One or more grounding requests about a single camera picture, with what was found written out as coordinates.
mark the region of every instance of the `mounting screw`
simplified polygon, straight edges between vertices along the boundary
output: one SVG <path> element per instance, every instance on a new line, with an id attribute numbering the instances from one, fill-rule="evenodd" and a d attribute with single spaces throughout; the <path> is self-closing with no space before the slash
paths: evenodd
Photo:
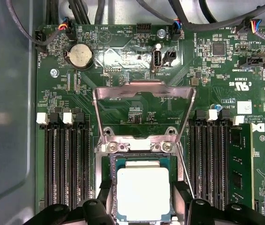
<path id="1" fill-rule="evenodd" d="M 240 211 L 242 208 L 239 205 L 232 205 L 231 208 Z"/>
<path id="2" fill-rule="evenodd" d="M 197 200 L 196 203 L 197 203 L 198 205 L 204 205 L 204 204 L 205 204 L 205 202 L 204 202 L 203 200 Z"/>
<path id="3" fill-rule="evenodd" d="M 56 78 L 59 75 L 59 71 L 57 69 L 51 69 L 50 70 L 50 75 L 51 75 L 51 77 Z"/>
<path id="4" fill-rule="evenodd" d="M 170 142 L 165 142 L 163 145 L 162 145 L 162 149 L 163 151 L 165 152 L 170 152 L 172 150 L 173 146 Z"/>
<path id="5" fill-rule="evenodd" d="M 115 151 L 118 150 L 118 144 L 115 143 L 115 142 L 111 142 L 111 143 L 108 144 L 107 149 L 110 152 L 115 152 Z"/>

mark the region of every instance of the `colored wires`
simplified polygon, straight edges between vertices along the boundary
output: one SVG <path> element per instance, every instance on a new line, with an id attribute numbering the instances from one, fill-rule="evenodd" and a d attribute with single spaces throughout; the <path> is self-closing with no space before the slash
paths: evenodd
<path id="1" fill-rule="evenodd" d="M 261 23 L 262 21 L 261 20 L 250 20 L 250 23 L 251 23 L 251 29 L 252 29 L 252 33 L 255 34 L 256 36 L 258 36 L 260 39 L 263 39 L 265 40 L 265 35 L 263 35 L 262 33 L 260 33 L 258 31 L 258 28 L 259 28 L 259 24 Z"/>

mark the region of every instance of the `wire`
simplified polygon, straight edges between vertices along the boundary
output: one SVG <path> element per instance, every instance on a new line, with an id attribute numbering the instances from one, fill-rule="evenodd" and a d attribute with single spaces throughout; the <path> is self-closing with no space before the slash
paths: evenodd
<path id="1" fill-rule="evenodd" d="M 255 27 L 255 32 L 258 31 L 258 27 L 259 27 L 260 22 L 262 22 L 262 20 L 259 20 L 259 21 L 257 22 L 256 27 Z"/>
<path id="2" fill-rule="evenodd" d="M 95 24 L 101 24 L 103 19 L 105 0 L 98 0 L 98 8 L 95 15 Z"/>
<path id="3" fill-rule="evenodd" d="M 179 0 L 168 0 L 172 9 L 178 16 L 179 20 L 183 24 L 183 26 L 191 31 L 194 32 L 199 32 L 199 31 L 208 31 L 208 30 L 216 30 L 222 27 L 229 27 L 233 26 L 236 24 L 241 23 L 245 18 L 253 18 L 256 17 L 262 13 L 265 12 L 265 5 L 258 7 L 257 9 L 248 12 L 244 15 L 238 16 L 233 19 L 221 21 L 221 22 L 215 22 L 215 23 L 210 23 L 210 24 L 194 24 L 190 23 L 181 7 L 180 1 Z"/>
<path id="4" fill-rule="evenodd" d="M 30 34 L 25 30 L 25 28 L 22 26 L 18 16 L 15 13 L 15 9 L 12 5 L 12 0 L 6 0 L 6 4 L 7 4 L 7 8 L 10 12 L 10 15 L 13 19 L 13 21 L 15 22 L 16 26 L 18 27 L 18 29 L 20 30 L 20 32 L 26 37 L 28 38 L 30 41 L 32 41 L 33 43 L 37 44 L 37 45 L 48 45 L 49 43 L 53 42 L 53 40 L 61 33 L 60 30 L 56 30 L 52 33 L 52 35 L 44 42 L 42 41 L 38 41 L 35 38 L 33 38 L 32 36 L 30 36 Z"/>
<path id="5" fill-rule="evenodd" d="M 206 4 L 206 0 L 199 0 L 199 6 L 200 9 L 204 15 L 204 17 L 207 19 L 207 21 L 209 23 L 216 23 L 217 20 L 213 17 L 212 13 L 210 12 L 207 4 Z"/>
<path id="6" fill-rule="evenodd" d="M 83 24 L 82 18 L 80 17 L 80 13 L 78 11 L 77 5 L 75 3 L 75 0 L 68 0 L 70 4 L 70 8 L 74 14 L 75 20 L 77 24 Z"/>
<path id="7" fill-rule="evenodd" d="M 141 7 L 146 9 L 148 12 L 150 12 L 151 14 L 156 16 L 157 18 L 159 18 L 159 19 L 161 19 L 167 23 L 173 23 L 173 19 L 170 19 L 170 18 L 160 14 L 158 11 L 151 8 L 144 0 L 136 0 L 136 1 L 138 2 L 138 4 L 140 4 Z"/>
<path id="8" fill-rule="evenodd" d="M 58 22 L 58 1 L 51 0 L 51 17 L 53 24 L 59 24 Z"/>
<path id="9" fill-rule="evenodd" d="M 253 20 L 250 20 L 250 23 L 251 23 L 251 29 L 252 29 L 252 33 L 254 34 L 255 33 L 255 29 L 254 29 L 254 23 L 253 23 Z"/>
<path id="10" fill-rule="evenodd" d="M 87 16 L 87 13 L 86 13 L 86 10 L 85 10 L 85 7 L 82 3 L 81 0 L 75 0 L 76 4 L 77 4 L 77 7 L 78 7 L 78 10 L 80 12 L 80 15 L 81 15 L 81 19 L 83 21 L 84 24 L 90 24 L 90 20 L 89 20 L 89 17 Z"/>

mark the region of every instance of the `ram slot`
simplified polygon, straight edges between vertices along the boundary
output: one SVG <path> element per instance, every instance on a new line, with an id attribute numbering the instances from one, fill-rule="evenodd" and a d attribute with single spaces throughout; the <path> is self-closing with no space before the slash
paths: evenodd
<path id="1" fill-rule="evenodd" d="M 213 159 L 212 159 L 212 181 L 213 181 L 213 192 L 212 192 L 212 198 L 213 198 L 213 205 L 217 208 L 219 205 L 219 127 L 214 126 L 213 128 L 213 135 L 212 135 L 212 148 L 213 148 Z"/>
<path id="2" fill-rule="evenodd" d="M 52 130 L 45 129 L 45 207 L 52 201 Z"/>
<path id="3" fill-rule="evenodd" d="M 201 138 L 201 196 L 203 199 L 208 199 L 207 191 L 206 191 L 206 186 L 208 185 L 208 178 L 207 178 L 207 170 L 208 170 L 208 161 L 206 161 L 206 153 L 207 153 L 207 127 L 202 126 L 202 138 Z"/>
<path id="4" fill-rule="evenodd" d="M 73 210 L 77 206 L 77 130 L 71 130 L 69 149 L 69 207 Z"/>
<path id="5" fill-rule="evenodd" d="M 69 165 L 69 154 L 71 148 L 71 130 L 66 129 L 65 132 L 65 176 L 64 176 L 64 193 L 65 193 L 65 204 L 70 207 L 69 205 L 69 184 L 71 183 L 71 171 L 68 168 Z"/>
<path id="6" fill-rule="evenodd" d="M 90 197 L 90 142 L 89 142 L 89 131 L 88 129 L 83 130 L 83 199 Z"/>
<path id="7" fill-rule="evenodd" d="M 61 195 L 61 204 L 66 204 L 67 200 L 66 200 L 66 179 L 67 179 L 67 168 L 66 168 L 66 164 L 67 164 L 67 158 L 66 158 L 66 131 L 65 129 L 60 129 L 60 139 L 61 139 L 61 151 L 60 151 L 60 195 Z"/>
<path id="8" fill-rule="evenodd" d="M 208 200 L 213 205 L 213 126 L 207 126 L 207 151 L 206 151 L 206 192 L 208 194 Z"/>
<path id="9" fill-rule="evenodd" d="M 201 187 L 202 187 L 202 181 L 201 181 L 201 151 L 202 151 L 202 126 L 196 127 L 196 192 L 197 192 L 197 198 L 201 198 Z"/>
<path id="10" fill-rule="evenodd" d="M 229 204 L 228 200 L 228 127 L 223 127 L 223 195 L 224 202 L 223 208 L 225 205 Z"/>
<path id="11" fill-rule="evenodd" d="M 195 135 L 196 128 L 195 127 L 190 127 L 189 128 L 189 179 L 190 179 L 190 185 L 193 188 L 194 195 L 197 197 L 197 182 L 196 182 L 196 177 L 197 173 L 195 170 L 195 165 L 196 165 L 196 135 Z"/>

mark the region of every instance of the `integrated circuit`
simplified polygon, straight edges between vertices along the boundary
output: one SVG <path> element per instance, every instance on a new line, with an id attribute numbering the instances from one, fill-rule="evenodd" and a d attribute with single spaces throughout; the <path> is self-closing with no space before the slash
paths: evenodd
<path id="1" fill-rule="evenodd" d="M 225 55 L 225 43 L 213 43 L 212 44 L 212 54 L 214 56 L 224 56 Z"/>

